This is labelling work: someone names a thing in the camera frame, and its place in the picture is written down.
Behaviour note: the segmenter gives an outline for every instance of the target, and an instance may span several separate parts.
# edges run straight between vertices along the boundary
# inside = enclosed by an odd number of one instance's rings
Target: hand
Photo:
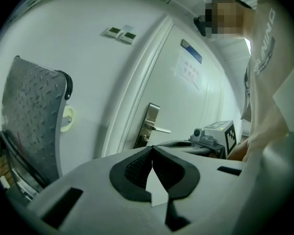
[[[227,159],[242,161],[248,150],[247,142],[248,142],[248,139],[246,139],[244,142],[235,146],[233,150],[231,151],[230,155],[227,157]]]

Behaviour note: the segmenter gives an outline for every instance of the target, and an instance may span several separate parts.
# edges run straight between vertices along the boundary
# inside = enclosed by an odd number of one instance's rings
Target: white door
[[[201,63],[181,42],[202,57]],[[195,128],[218,121],[223,99],[221,74],[211,55],[177,26],[173,26],[149,77],[123,151],[133,149],[149,103],[160,107],[154,126],[171,133],[152,131],[148,145],[186,140]]]

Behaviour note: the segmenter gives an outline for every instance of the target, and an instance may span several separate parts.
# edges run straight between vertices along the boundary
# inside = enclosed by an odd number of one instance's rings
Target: white wall
[[[237,84],[237,79],[233,76],[233,71],[229,68],[227,62],[224,60],[223,55],[220,53],[219,49],[216,48],[214,43],[206,41],[206,44],[210,50],[214,53],[218,59],[220,65],[224,70],[224,98],[223,107],[221,114],[221,121],[233,120],[237,142],[241,140],[242,136],[242,120],[241,120],[241,110],[240,101],[238,95],[240,94],[240,89]]]
[[[214,41],[227,64],[227,74],[232,80],[234,90],[241,112],[244,108],[245,86],[244,75],[249,61],[249,51],[245,39],[224,39]]]
[[[149,0],[47,0],[15,21],[0,39],[0,111],[16,55],[65,71],[73,79],[68,103],[75,108],[76,119],[60,138],[64,174],[99,156],[119,89],[132,61],[168,12],[165,6]],[[101,36],[106,28],[125,24],[138,36],[134,45]],[[229,83],[226,88],[222,119],[239,118]]]

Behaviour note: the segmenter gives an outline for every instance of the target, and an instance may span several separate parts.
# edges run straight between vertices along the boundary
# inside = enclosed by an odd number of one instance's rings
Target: paper notice
[[[201,64],[194,57],[187,54],[188,53],[183,53],[183,51],[180,52],[175,70],[178,75],[194,84],[199,90],[200,77],[198,66]]]

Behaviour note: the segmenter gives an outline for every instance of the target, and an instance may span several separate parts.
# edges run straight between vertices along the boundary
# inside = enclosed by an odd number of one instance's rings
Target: door handle
[[[159,132],[163,132],[163,133],[171,133],[170,130],[166,130],[166,129],[162,129],[162,128],[153,126],[150,123],[146,123],[146,126],[148,127],[149,130],[152,130],[152,131],[159,131]]]
[[[139,131],[136,142],[134,144],[134,149],[146,146],[149,142],[149,137],[152,131],[158,131],[158,132],[168,133],[168,134],[171,133],[170,130],[166,130],[166,129],[162,129],[157,126],[154,126],[159,110],[160,110],[160,107],[155,104],[150,103],[148,105],[146,114],[143,118],[141,129]]]

